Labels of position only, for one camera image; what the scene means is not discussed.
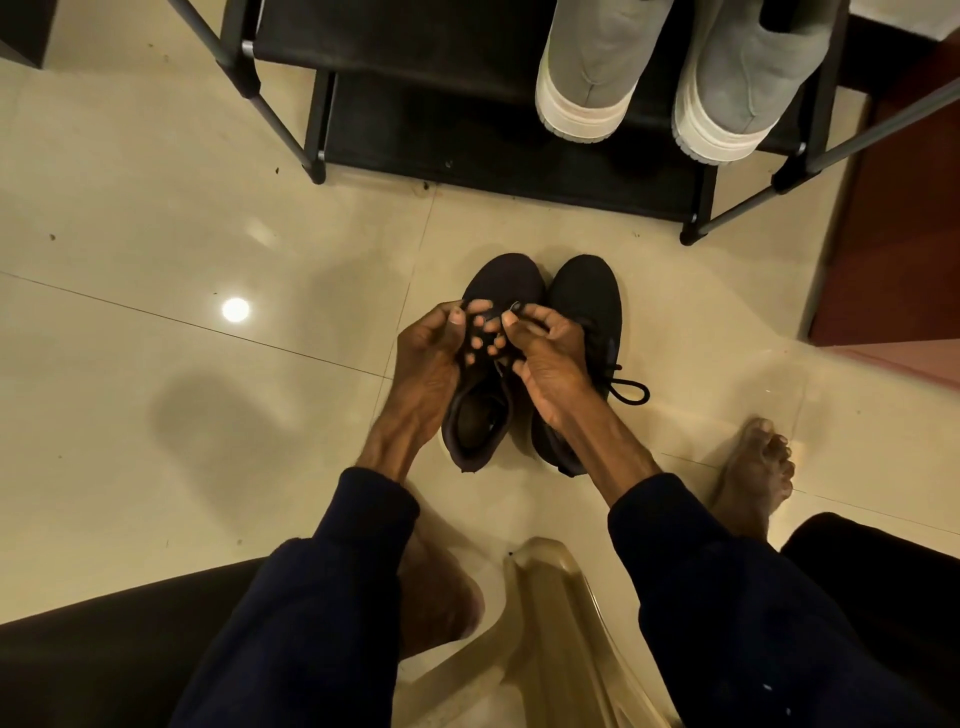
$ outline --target shoe rack shelf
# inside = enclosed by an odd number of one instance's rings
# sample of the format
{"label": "shoe rack shelf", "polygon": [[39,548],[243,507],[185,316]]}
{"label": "shoe rack shelf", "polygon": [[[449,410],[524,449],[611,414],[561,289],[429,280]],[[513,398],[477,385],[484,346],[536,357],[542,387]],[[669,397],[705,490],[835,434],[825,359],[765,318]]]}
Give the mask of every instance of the shoe rack shelf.
{"label": "shoe rack shelf", "polygon": [[[555,0],[227,0],[219,35],[189,0],[169,2],[317,184],[327,162],[344,164],[679,222],[690,245],[876,141],[814,169],[828,156],[847,3],[823,64],[760,145],[786,163],[770,187],[711,218],[716,168],[670,131],[693,0],[675,0],[624,123],[596,144],[554,136],[534,109]],[[302,144],[260,95],[255,61],[316,69]]]}

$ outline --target sneaker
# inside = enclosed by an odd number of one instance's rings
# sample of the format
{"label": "sneaker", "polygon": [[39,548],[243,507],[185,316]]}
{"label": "sneaker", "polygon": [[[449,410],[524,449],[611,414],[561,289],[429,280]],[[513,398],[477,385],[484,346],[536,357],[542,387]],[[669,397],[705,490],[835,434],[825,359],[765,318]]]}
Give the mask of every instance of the sneaker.
{"label": "sneaker", "polygon": [[[640,405],[650,399],[650,390],[643,384],[612,378],[621,368],[616,358],[620,352],[623,313],[616,277],[603,258],[577,255],[568,260],[547,289],[544,305],[584,328],[587,372],[593,388],[604,400],[610,393],[624,404]],[[613,389],[614,384],[636,387],[642,396],[639,400],[628,400]],[[561,434],[536,411],[530,435],[537,454],[564,475],[573,477],[587,472]]]}
{"label": "sneaker", "polygon": [[[506,253],[487,263],[473,277],[464,292],[464,301],[489,299],[493,308],[484,312],[485,320],[498,318],[513,303],[542,303],[545,290],[537,264],[526,255]],[[480,349],[470,345],[479,336]],[[441,433],[450,459],[464,473],[476,473],[490,462],[493,452],[510,429],[514,419],[515,399],[525,396],[522,383],[498,357],[487,353],[495,333],[467,321],[467,336],[462,355],[473,353],[476,361],[463,366],[460,382],[444,415]],[[512,345],[502,350],[510,355]]]}
{"label": "sneaker", "polygon": [[697,0],[673,105],[673,135],[690,157],[749,155],[823,62],[840,0]]}
{"label": "sneaker", "polygon": [[564,139],[606,139],[623,121],[673,0],[558,0],[537,76],[537,114]]}

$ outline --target metal pole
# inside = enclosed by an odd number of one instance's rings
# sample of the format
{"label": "metal pole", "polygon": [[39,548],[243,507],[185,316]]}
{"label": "metal pole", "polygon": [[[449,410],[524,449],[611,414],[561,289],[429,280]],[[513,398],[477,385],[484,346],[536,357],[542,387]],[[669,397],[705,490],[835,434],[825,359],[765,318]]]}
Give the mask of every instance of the metal pole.
{"label": "metal pole", "polygon": [[724,223],[730,222],[734,217],[739,217],[744,212],[749,212],[754,207],[763,205],[767,200],[777,197],[777,190],[773,186],[765,187],[757,192],[756,195],[748,197],[739,205],[734,205],[726,212],[721,212],[711,220],[707,220],[703,225],[697,227],[697,232],[706,235],[708,232],[716,230]]}
{"label": "metal pole", "polygon": [[297,159],[300,160],[300,164],[304,167],[309,168],[313,164],[313,159],[307,157],[306,153],[303,151],[303,147],[297,142],[294,136],[290,133],[280,121],[280,117],[274,113],[274,110],[270,108],[270,105],[264,101],[263,96],[257,94],[250,99],[250,103],[253,104],[253,107],[260,112],[260,115],[267,120],[267,123],[273,128],[276,132],[276,135],[283,139],[283,143],[287,145],[287,148],[293,152]]}
{"label": "metal pole", "polygon": [[174,7],[174,10],[180,14],[183,21],[190,26],[197,37],[204,42],[207,50],[213,54],[218,63],[225,66],[233,65],[233,60],[229,53],[224,50],[220,44],[217,34],[210,30],[203,17],[197,12],[197,9],[190,5],[190,0],[168,0]]}
{"label": "metal pole", "polygon": [[949,84],[941,86],[936,91],[933,91],[933,93],[927,94],[924,98],[914,102],[906,109],[898,111],[889,119],[881,121],[866,132],[858,134],[853,139],[848,139],[842,144],[837,144],[818,157],[808,159],[806,169],[810,174],[822,172],[841,159],[845,159],[850,155],[866,149],[871,144],[880,141],[880,139],[894,132],[898,132],[904,127],[910,126],[915,121],[920,121],[934,111],[949,106],[957,99],[960,99],[960,79],[954,79]]}

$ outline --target gray sneaker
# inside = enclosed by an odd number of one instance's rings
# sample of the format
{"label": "gray sneaker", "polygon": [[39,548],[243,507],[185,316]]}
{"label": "gray sneaker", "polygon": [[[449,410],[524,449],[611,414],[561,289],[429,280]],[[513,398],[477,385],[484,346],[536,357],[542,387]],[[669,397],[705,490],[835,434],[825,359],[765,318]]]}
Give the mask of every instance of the gray sneaker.
{"label": "gray sneaker", "polygon": [[558,0],[537,113],[557,136],[606,139],[623,121],[673,0]]}
{"label": "gray sneaker", "polygon": [[673,135],[701,162],[749,155],[827,54],[840,0],[766,3],[697,0]]}

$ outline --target black shoe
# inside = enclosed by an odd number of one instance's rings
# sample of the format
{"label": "black shoe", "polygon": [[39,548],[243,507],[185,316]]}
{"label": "black shoe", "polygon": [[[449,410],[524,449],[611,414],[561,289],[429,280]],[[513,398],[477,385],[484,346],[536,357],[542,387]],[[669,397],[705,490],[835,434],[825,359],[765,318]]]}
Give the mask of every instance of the black shoe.
{"label": "black shoe", "polygon": [[[644,404],[650,399],[650,390],[643,384],[613,378],[613,373],[621,369],[616,358],[620,352],[623,312],[616,277],[603,258],[577,255],[564,263],[546,292],[544,305],[584,328],[587,372],[601,397],[606,399],[613,392],[613,396],[625,404]],[[628,400],[613,389],[614,384],[636,387],[643,396],[639,400]],[[560,433],[536,411],[530,435],[537,454],[564,475],[573,477],[587,472]]]}
{"label": "black shoe", "polygon": [[[467,286],[464,301],[465,305],[476,299],[493,301],[493,308],[483,314],[484,319],[489,320],[516,302],[542,303],[545,288],[533,260],[520,253],[506,253],[480,269]],[[476,473],[490,462],[513,421],[514,397],[525,392],[522,384],[516,386],[516,376],[487,353],[487,346],[493,343],[496,334],[476,328],[472,318],[467,321],[461,362],[470,352],[476,362],[468,367],[461,364],[460,383],[441,429],[450,458],[464,473]],[[483,341],[478,350],[470,345],[473,336]],[[507,346],[503,355],[514,358],[512,345]]]}

